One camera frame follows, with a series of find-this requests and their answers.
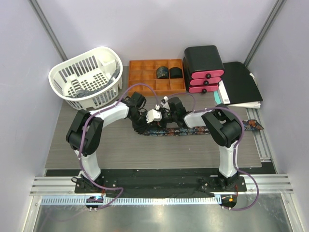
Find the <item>floral navy tie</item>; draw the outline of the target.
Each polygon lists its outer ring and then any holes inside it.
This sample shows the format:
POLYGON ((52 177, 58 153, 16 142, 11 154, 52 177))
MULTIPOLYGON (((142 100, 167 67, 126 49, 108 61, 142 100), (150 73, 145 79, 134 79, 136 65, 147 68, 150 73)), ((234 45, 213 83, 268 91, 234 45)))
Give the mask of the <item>floral navy tie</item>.
MULTIPOLYGON (((259 131, 264 127, 255 119, 248 119, 243 121, 245 131, 259 131)), ((160 129, 148 129, 145 132, 139 132, 144 136, 187 136, 187 135, 205 135, 210 134, 206 126, 193 127, 193 128, 160 128, 160 129)))

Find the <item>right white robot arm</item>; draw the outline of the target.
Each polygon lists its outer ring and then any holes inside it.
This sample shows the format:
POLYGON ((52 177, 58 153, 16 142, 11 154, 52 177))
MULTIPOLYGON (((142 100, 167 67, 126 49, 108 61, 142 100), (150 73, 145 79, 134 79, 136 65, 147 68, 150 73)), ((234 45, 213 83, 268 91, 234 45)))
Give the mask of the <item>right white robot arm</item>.
POLYGON ((175 122, 181 128, 206 127, 219 146, 220 164, 218 185, 224 191, 231 190, 239 178, 237 165, 238 146, 243 137, 244 126, 239 117, 223 104, 214 108, 188 112, 182 107, 161 106, 160 125, 175 122))

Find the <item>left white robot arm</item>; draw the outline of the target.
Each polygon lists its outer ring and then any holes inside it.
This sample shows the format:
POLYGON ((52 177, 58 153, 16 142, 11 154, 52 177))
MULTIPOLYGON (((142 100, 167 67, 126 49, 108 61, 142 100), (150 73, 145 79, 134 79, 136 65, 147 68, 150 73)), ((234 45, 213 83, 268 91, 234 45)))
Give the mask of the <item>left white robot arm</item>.
POLYGON ((147 113, 143 108, 145 104, 146 98, 134 92, 132 96, 115 101, 100 110, 77 112, 67 132, 66 141, 81 162, 82 175, 87 178, 86 187, 91 192, 97 193, 103 186, 103 181, 98 178, 101 169, 96 155, 103 128, 120 119, 128 118, 135 131, 144 131, 147 127, 147 113))

